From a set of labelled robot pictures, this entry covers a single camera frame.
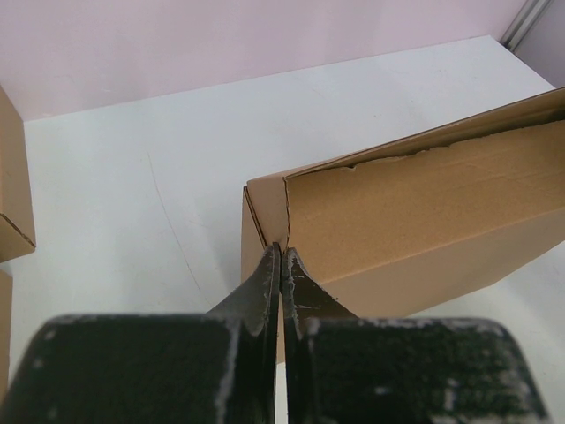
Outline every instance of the torn cardboard edge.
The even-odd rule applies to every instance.
[[[565,119],[565,88],[536,95],[349,155],[252,179],[247,182],[248,199],[252,207],[258,210],[255,219],[263,239],[268,243],[278,242],[284,251],[290,241],[287,181],[292,178],[334,168],[355,167],[361,163],[379,159],[415,155],[432,148],[449,147],[459,141],[479,139],[487,135],[563,119]]]

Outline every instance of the cardboard box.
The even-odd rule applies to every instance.
[[[24,123],[0,87],[0,262],[34,250]]]
[[[555,90],[251,180],[242,278],[278,242],[360,316],[405,316],[493,284],[565,239],[564,118]]]
[[[8,387],[10,365],[11,277],[0,271],[0,403]]]

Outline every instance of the white table surface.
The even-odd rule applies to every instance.
[[[239,283],[246,180],[549,89],[482,37],[26,123],[38,248],[1,267],[14,275],[11,374],[54,315],[198,313],[219,302]],[[565,421],[564,258],[560,245],[422,313],[507,326],[556,421]]]

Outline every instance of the scratched black metal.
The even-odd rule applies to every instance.
[[[323,422],[548,422],[510,334],[485,320],[322,320],[304,346]]]
[[[0,423],[274,422],[280,260],[268,248],[253,276],[209,315],[48,322]]]

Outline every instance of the light pink backdrop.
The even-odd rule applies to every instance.
[[[491,34],[524,0],[2,0],[25,120]]]

